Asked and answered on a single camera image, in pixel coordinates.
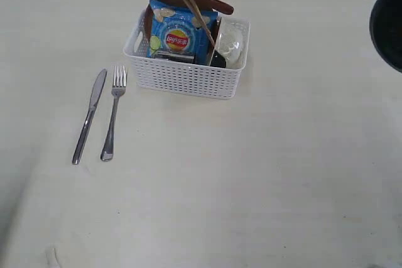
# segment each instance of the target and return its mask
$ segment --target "basket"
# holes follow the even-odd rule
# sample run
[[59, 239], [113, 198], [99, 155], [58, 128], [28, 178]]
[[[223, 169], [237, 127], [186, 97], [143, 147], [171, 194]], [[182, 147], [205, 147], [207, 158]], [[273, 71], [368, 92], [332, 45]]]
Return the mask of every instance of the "basket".
[[233, 69], [226, 69], [147, 58], [149, 43], [144, 33], [144, 13], [123, 49], [133, 66], [138, 86], [215, 99], [234, 96], [240, 74], [246, 66], [250, 35], [248, 22], [225, 17], [242, 31], [244, 37], [244, 49], [238, 62]]

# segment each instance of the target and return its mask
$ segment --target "white tabletop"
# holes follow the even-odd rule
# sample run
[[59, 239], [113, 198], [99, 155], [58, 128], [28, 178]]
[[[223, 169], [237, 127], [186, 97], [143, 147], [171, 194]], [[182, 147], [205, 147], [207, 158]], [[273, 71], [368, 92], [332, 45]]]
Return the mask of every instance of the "white tabletop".
[[402, 75], [370, 41], [374, 0], [225, 1], [252, 24], [235, 98], [129, 74], [102, 163], [109, 73], [72, 166], [95, 77], [148, 0], [0, 0], [0, 182], [29, 175], [3, 267], [46, 267], [49, 245], [63, 268], [402, 260]]

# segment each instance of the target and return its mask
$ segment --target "knife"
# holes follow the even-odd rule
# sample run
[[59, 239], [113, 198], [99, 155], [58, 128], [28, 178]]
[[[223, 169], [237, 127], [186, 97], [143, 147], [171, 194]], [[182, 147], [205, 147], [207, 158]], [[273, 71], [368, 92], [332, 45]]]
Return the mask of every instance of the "knife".
[[94, 118], [96, 107], [98, 106], [99, 98], [101, 97], [101, 93], [103, 90], [103, 86], [105, 84], [105, 79], [107, 75], [107, 70], [103, 69], [97, 76], [94, 87], [92, 88], [92, 94], [89, 100], [89, 108], [87, 117], [85, 118], [84, 126], [81, 130], [80, 138], [78, 139], [77, 147], [75, 148], [75, 152], [73, 155], [73, 164], [79, 164], [82, 151], [84, 150], [85, 142], [88, 137], [89, 128], [92, 123], [92, 119]]

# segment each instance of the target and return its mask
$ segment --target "butter knife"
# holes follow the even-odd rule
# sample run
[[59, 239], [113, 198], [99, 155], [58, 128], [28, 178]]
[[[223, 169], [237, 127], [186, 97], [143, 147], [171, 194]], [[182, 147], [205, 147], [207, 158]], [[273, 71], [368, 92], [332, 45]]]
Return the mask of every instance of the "butter knife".
[[80, 138], [78, 139], [77, 147], [75, 148], [75, 152], [73, 155], [73, 164], [79, 164], [82, 151], [84, 150], [85, 142], [88, 137], [89, 128], [92, 123], [92, 119], [94, 118], [96, 107], [98, 106], [99, 98], [101, 97], [101, 93], [103, 90], [103, 86], [105, 84], [105, 79], [107, 75], [107, 70], [103, 69], [97, 76], [94, 87], [92, 88], [92, 94], [89, 100], [89, 108], [87, 117], [85, 118], [84, 126], [81, 130]]

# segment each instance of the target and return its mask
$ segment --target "silver fork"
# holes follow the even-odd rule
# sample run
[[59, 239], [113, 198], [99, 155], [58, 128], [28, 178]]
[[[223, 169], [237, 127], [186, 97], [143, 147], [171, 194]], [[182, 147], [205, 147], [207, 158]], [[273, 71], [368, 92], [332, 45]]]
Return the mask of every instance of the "silver fork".
[[113, 158], [113, 140], [114, 140], [114, 123], [116, 121], [117, 105], [120, 97], [126, 92], [127, 73], [124, 65], [114, 67], [113, 76], [113, 110], [111, 116], [111, 122], [109, 123], [109, 129], [107, 130], [107, 136], [105, 144], [103, 146], [101, 160], [109, 161]]

